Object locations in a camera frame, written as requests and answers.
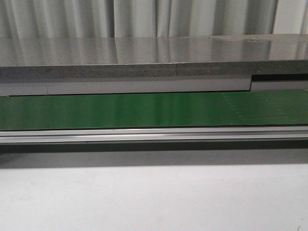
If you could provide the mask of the green conveyor belt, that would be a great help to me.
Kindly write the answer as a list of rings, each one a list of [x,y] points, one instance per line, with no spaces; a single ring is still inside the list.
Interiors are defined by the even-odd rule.
[[[304,125],[305,90],[9,96],[1,130]]]

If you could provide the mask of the grey stone countertop slab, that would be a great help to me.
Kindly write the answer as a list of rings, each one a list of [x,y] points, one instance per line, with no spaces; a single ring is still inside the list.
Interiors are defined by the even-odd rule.
[[[4,82],[307,71],[308,37],[298,34],[0,41]]]

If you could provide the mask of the aluminium conveyor side rail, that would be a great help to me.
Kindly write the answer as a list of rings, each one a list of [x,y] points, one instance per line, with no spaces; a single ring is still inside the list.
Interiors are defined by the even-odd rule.
[[[108,141],[212,141],[305,139],[307,126],[248,126],[207,128],[124,128],[2,131],[1,144]]]

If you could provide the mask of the grey cabinet front panel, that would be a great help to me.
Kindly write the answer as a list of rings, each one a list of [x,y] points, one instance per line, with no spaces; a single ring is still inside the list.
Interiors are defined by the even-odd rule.
[[[120,77],[1,81],[1,96],[306,90],[307,74]]]

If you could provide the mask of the white pleated curtain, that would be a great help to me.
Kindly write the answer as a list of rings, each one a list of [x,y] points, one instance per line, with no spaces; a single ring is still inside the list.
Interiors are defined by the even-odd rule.
[[[305,0],[3,0],[2,38],[306,34]]]

